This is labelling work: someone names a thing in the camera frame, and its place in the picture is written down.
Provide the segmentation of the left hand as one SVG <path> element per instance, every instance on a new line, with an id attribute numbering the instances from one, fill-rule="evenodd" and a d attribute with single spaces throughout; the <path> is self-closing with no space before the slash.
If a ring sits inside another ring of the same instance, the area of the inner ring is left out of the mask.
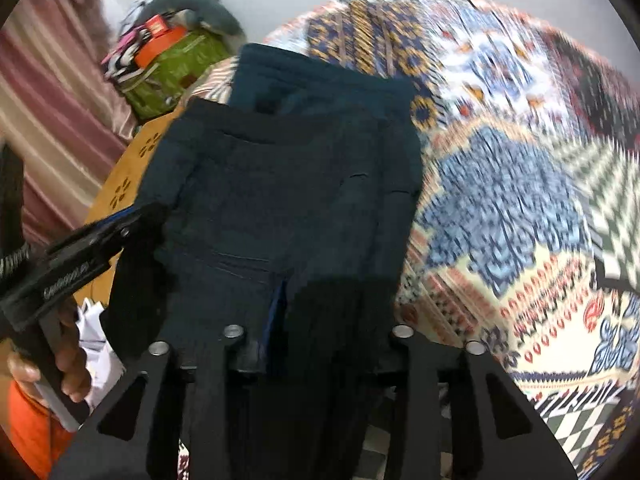
<path id="1" fill-rule="evenodd" d="M 55 364 L 63 373 L 62 391 L 74 403 L 85 400 L 91 388 L 91 376 L 87 370 L 87 355 L 79 345 L 76 326 L 77 304 L 73 298 L 58 307 L 61 326 L 61 341 L 55 352 Z M 25 396 L 47 408 L 46 400 L 38 392 L 35 383 L 40 381 L 40 370 L 21 353 L 12 350 L 6 360 L 8 369 Z"/>

